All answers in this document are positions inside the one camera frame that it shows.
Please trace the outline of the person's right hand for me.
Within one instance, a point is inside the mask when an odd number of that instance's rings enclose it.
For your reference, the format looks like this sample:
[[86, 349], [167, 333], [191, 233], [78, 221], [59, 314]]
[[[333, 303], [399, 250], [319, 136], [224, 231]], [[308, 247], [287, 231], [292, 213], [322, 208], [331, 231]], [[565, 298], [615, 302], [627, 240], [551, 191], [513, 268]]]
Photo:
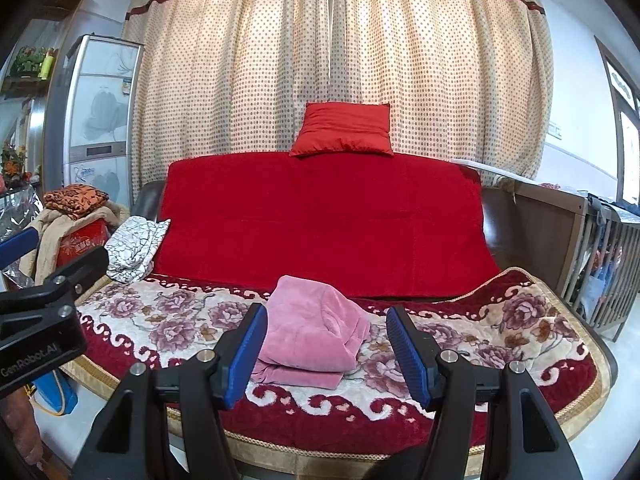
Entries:
[[25, 462], [30, 466], [38, 465], [43, 456], [42, 441], [34, 409], [23, 389], [12, 392], [1, 401], [1, 417]]

